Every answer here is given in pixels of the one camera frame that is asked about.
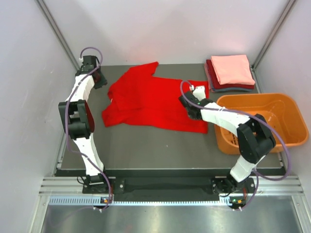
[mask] plastic bin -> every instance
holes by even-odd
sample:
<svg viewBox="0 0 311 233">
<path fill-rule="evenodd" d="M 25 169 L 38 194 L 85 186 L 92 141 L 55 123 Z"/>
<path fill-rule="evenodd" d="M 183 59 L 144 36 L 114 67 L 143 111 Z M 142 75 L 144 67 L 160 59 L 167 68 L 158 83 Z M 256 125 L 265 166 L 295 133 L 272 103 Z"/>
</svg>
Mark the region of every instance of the plastic bin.
<svg viewBox="0 0 311 233">
<path fill-rule="evenodd" d="M 280 134 L 287 147 L 304 144 L 308 128 L 295 101 L 284 94 L 243 94 L 222 96 L 217 104 L 228 109 L 241 110 L 252 115 L 261 114 L 267 123 Z M 231 132 L 215 125 L 217 144 L 226 154 L 240 154 L 238 140 Z M 271 152 L 283 151 L 280 141 Z"/>
</svg>

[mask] folded cloth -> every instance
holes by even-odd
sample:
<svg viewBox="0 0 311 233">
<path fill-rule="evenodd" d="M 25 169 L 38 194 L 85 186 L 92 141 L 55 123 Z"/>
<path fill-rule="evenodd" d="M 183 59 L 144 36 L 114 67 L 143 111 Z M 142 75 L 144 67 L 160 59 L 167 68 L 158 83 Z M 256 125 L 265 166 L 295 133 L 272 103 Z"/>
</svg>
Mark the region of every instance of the folded cloth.
<svg viewBox="0 0 311 233">
<path fill-rule="evenodd" d="M 179 102 L 181 80 L 153 77 L 158 62 L 131 67 L 111 85 L 108 96 L 111 104 L 102 112 L 106 127 L 125 123 L 154 126 L 162 129 L 207 133 L 207 123 L 191 120 Z M 208 98 L 208 83 L 204 85 Z M 189 86 L 184 85 L 184 92 Z"/>
<path fill-rule="evenodd" d="M 226 87 L 226 88 L 221 88 L 221 89 L 215 89 L 214 84 L 213 84 L 213 82 L 211 80 L 211 72 L 208 69 L 207 62 L 204 64 L 204 70 L 205 70 L 205 73 L 206 73 L 206 76 L 207 76 L 209 89 L 212 92 L 225 92 L 225 91 L 246 91 L 246 92 L 251 92 L 254 89 L 254 86 L 250 86 L 251 89 L 243 88 L 243 87 Z"/>
<path fill-rule="evenodd" d="M 253 90 L 255 88 L 255 85 L 244 85 L 244 84 L 223 84 L 223 85 L 220 85 L 218 80 L 217 80 L 212 61 L 207 59 L 206 63 L 207 63 L 207 70 L 209 73 L 209 77 L 211 80 L 210 84 L 213 85 L 215 90 L 220 90 L 220 89 L 224 89 L 224 88 L 242 88 L 243 91 L 245 91 L 244 89 Z"/>
<path fill-rule="evenodd" d="M 254 85 L 246 55 L 212 56 L 211 61 L 220 85 Z"/>
</svg>

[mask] white panel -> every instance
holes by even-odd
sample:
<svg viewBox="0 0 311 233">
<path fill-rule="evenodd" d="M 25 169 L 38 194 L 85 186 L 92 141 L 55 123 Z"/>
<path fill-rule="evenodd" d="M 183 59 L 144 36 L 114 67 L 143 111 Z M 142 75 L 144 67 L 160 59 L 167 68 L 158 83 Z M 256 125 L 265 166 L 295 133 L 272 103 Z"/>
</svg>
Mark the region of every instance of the white panel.
<svg viewBox="0 0 311 233">
<path fill-rule="evenodd" d="M 57 155 L 57 105 L 75 72 L 35 1 L 3 2 L 0 21 L 0 232 L 23 233 Z"/>
<path fill-rule="evenodd" d="M 96 46 L 105 65 L 254 62 L 285 0 L 46 0 L 75 56 Z"/>
<path fill-rule="evenodd" d="M 282 92 L 297 102 L 311 131 L 311 1 L 299 0 L 260 63 L 257 74 L 264 92 Z M 311 141 L 290 150 L 293 171 L 311 204 Z"/>
</svg>

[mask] red cloth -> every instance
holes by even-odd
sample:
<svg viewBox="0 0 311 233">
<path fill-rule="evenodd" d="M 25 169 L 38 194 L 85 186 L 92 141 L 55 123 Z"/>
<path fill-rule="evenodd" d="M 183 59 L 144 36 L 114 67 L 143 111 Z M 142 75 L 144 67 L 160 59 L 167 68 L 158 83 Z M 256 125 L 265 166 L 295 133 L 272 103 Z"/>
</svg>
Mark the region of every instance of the red cloth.
<svg viewBox="0 0 311 233">
<path fill-rule="evenodd" d="M 167 130 L 207 133 L 207 123 L 191 120 L 179 102 L 181 80 L 153 77 L 158 62 L 131 67 L 111 85 L 108 96 L 111 104 L 102 112 L 106 127 L 125 123 L 154 126 Z M 208 98 L 208 83 L 204 85 Z M 189 91 L 187 84 L 184 92 Z"/>
<path fill-rule="evenodd" d="M 215 69 L 213 67 L 212 61 L 207 59 L 206 60 L 207 67 L 210 73 L 210 79 L 213 83 L 213 86 L 215 89 L 223 89 L 223 88 L 231 88 L 231 87 L 240 87 L 240 88 L 245 88 L 245 89 L 254 89 L 254 85 L 245 85 L 245 84 L 223 84 L 220 85 L 215 73 Z"/>
</svg>

